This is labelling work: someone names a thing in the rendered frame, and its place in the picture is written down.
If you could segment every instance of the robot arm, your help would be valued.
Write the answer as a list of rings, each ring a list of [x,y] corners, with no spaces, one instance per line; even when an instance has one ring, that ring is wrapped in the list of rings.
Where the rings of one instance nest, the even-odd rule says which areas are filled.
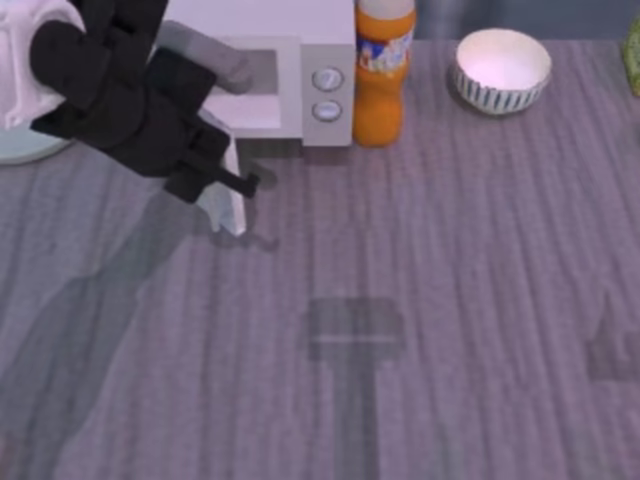
[[[229,135],[198,115],[216,83],[248,89],[246,60],[180,24],[161,30],[166,4],[0,0],[0,32],[11,39],[8,47],[0,40],[0,55],[19,67],[0,67],[16,92],[13,102],[0,94],[1,126],[33,120],[35,131],[75,138],[142,176],[167,178],[165,189],[189,203],[214,182],[252,197],[258,178],[223,168]]]

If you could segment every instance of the bowl rim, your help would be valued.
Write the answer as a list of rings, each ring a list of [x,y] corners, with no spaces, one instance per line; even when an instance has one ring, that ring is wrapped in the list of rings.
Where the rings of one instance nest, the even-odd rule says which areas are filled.
[[[486,33],[510,33],[510,34],[517,34],[519,36],[522,36],[524,38],[526,38],[527,40],[533,42],[534,44],[537,44],[542,51],[544,52],[544,54],[546,55],[547,59],[549,60],[549,66],[548,68],[546,68],[546,72],[542,78],[542,80],[540,80],[539,82],[531,85],[530,87],[527,88],[497,88],[497,87],[493,87],[491,85],[487,85],[486,83],[481,82],[480,80],[477,80],[476,78],[474,78],[473,76],[469,75],[469,73],[467,73],[467,71],[462,67],[462,65],[460,64],[460,47],[464,44],[465,41],[468,41],[470,39],[470,37],[473,37],[474,35],[478,35],[478,34],[486,34]],[[456,68],[459,69],[460,71],[462,71],[462,73],[464,73],[464,75],[471,81],[477,83],[478,85],[480,85],[480,87],[484,88],[484,89],[490,89],[490,90],[495,90],[495,91],[500,91],[500,92],[513,92],[513,93],[521,93],[521,92],[528,92],[530,90],[533,89],[537,89],[537,88],[542,88],[544,86],[546,86],[547,83],[549,83],[549,79],[551,78],[551,72],[553,70],[553,58],[551,57],[551,54],[549,53],[549,50],[542,44],[542,42],[540,40],[537,40],[536,38],[532,37],[531,35],[527,35],[524,32],[521,32],[519,30],[514,30],[511,28],[484,28],[481,30],[476,30],[474,32],[469,33],[468,35],[464,36],[462,38],[462,40],[460,40],[460,42],[458,42],[458,45],[456,46],[456,54],[455,54],[455,65]]]

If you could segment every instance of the bottle label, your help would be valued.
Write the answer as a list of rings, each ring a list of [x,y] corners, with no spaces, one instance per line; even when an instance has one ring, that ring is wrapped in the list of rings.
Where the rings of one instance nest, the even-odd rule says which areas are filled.
[[[372,40],[358,35],[358,65],[370,72],[392,73],[409,61],[413,29],[392,40]]]

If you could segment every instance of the blue wall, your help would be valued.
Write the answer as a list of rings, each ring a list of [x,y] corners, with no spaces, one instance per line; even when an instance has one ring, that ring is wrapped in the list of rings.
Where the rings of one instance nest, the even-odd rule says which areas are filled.
[[[461,38],[489,27],[542,39],[623,38],[639,0],[416,0],[417,38]]]

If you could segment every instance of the green object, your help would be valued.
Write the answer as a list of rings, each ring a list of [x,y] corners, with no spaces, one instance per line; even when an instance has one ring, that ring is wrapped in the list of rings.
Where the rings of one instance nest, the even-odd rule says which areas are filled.
[[[631,91],[640,97],[640,16],[631,24],[627,40],[622,45],[622,59]]]

